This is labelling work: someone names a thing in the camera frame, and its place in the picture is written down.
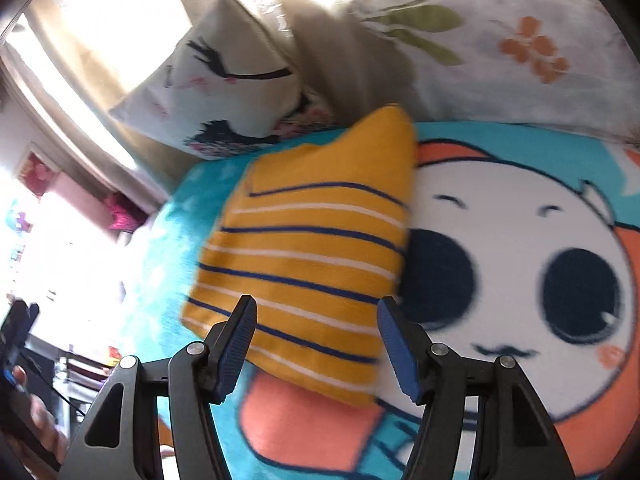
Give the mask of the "person's left hand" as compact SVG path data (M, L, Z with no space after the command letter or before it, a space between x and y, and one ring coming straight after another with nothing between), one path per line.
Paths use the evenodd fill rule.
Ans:
M18 365L14 366L12 377L15 386L9 394L9 413L12 417L9 446L32 478L56 479L58 472L44 462L28 444L38 441L62 464L68 450L66 435L55 425L54 417L43 400L26 392L26 372Z

